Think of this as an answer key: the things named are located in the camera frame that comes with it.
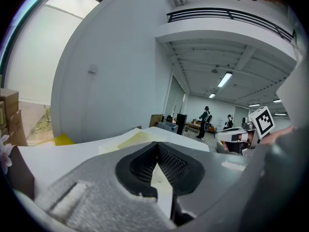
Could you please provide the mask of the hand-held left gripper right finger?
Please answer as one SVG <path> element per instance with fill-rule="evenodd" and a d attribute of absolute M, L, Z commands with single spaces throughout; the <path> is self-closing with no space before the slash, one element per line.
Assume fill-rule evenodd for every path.
<path fill-rule="evenodd" d="M 307 222 L 307 130 L 296 129 L 254 153 L 240 178 L 215 198 L 179 196 L 173 229 L 160 232 L 298 232 Z"/>

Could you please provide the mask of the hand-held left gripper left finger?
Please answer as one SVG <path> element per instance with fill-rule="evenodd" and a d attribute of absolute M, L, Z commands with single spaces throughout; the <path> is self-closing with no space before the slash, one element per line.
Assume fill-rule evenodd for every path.
<path fill-rule="evenodd" d="M 168 232 L 176 225 L 156 198 L 133 195 L 115 169 L 125 156 L 148 143 L 92 157 L 52 183 L 35 198 L 54 232 Z"/>

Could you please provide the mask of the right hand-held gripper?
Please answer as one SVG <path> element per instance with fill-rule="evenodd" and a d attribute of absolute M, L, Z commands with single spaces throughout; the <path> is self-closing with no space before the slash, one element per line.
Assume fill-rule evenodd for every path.
<path fill-rule="evenodd" d="M 218 152 L 240 154 L 250 157 L 262 139 L 275 128 L 275 123 L 267 106 L 260 107 L 242 120 L 241 127 L 229 128 L 215 133 Z"/>

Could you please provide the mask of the person's right forearm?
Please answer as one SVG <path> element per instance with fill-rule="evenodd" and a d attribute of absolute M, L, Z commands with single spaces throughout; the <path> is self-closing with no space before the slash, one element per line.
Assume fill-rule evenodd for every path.
<path fill-rule="evenodd" d="M 283 135 L 289 134 L 289 133 L 293 132 L 293 130 L 294 130 L 294 126 L 291 125 L 291 126 L 285 128 L 285 129 L 272 132 L 272 133 L 266 135 L 262 139 L 261 144 L 272 144 L 272 143 L 274 143 L 276 141 L 276 139 L 278 137 L 281 137 Z"/>

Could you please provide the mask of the blue plastic-wrapped bin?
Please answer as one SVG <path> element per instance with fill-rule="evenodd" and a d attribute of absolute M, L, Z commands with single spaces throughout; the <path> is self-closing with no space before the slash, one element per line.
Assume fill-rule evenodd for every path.
<path fill-rule="evenodd" d="M 157 122 L 156 127 L 172 133 L 177 133 L 178 131 L 178 125 L 167 121 Z"/>

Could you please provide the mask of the yellow board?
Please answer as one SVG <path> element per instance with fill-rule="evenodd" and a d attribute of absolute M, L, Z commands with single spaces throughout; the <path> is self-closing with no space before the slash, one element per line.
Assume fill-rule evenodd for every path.
<path fill-rule="evenodd" d="M 55 146 L 73 145 L 74 142 L 65 133 L 53 138 Z"/>

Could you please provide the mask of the wooden board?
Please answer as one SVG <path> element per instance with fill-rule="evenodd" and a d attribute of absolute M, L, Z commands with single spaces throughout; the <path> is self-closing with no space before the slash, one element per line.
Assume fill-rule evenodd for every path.
<path fill-rule="evenodd" d="M 162 121 L 163 117 L 163 114 L 151 115 L 149 127 L 155 127 L 158 122 Z"/>

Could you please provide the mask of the brown tissue box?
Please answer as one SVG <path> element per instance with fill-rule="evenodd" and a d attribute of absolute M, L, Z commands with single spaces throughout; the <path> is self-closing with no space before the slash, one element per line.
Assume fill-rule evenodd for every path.
<path fill-rule="evenodd" d="M 10 159 L 12 166 L 8 168 L 8 179 L 13 189 L 16 189 L 31 200 L 34 200 L 34 176 L 24 161 L 18 146 L 12 148 Z"/>

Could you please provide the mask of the person's white shirt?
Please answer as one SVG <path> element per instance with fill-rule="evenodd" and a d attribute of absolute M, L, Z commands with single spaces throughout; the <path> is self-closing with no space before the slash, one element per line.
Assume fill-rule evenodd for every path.
<path fill-rule="evenodd" d="M 309 127 L 309 34 L 291 6 L 288 6 L 288 19 L 294 30 L 292 47 L 296 66 L 276 94 L 294 127 L 306 128 Z"/>

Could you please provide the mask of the white tissue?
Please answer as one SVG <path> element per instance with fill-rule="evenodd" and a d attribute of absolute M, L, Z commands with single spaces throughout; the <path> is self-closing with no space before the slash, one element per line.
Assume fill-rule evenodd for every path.
<path fill-rule="evenodd" d="M 0 166 L 4 175 L 7 175 L 9 167 L 13 164 L 10 159 L 13 146 L 7 142 L 9 137 L 9 135 L 2 135 L 0 130 Z"/>

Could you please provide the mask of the brown cardboard box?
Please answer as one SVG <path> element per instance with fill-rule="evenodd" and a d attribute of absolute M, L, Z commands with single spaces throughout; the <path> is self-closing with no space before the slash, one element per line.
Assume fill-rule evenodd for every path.
<path fill-rule="evenodd" d="M 7 120 L 10 143 L 17 146 L 28 146 L 22 123 L 21 110 Z"/>
<path fill-rule="evenodd" d="M 6 118 L 11 118 L 19 110 L 19 92 L 0 88 L 0 101 L 4 102 Z"/>

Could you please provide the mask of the black balcony railing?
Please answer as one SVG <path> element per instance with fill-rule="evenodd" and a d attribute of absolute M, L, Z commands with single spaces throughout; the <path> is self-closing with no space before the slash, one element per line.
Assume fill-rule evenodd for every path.
<path fill-rule="evenodd" d="M 230 19 L 235 21 L 240 21 L 248 23 L 265 30 L 268 30 L 287 42 L 291 42 L 295 36 L 295 30 L 285 30 L 279 25 L 264 19 L 260 16 L 253 15 L 251 13 L 242 12 L 233 9 L 226 8 L 190 8 L 184 10 L 178 10 L 170 12 L 167 14 L 168 22 L 176 22 L 191 18 L 221 18 L 221 19 Z"/>

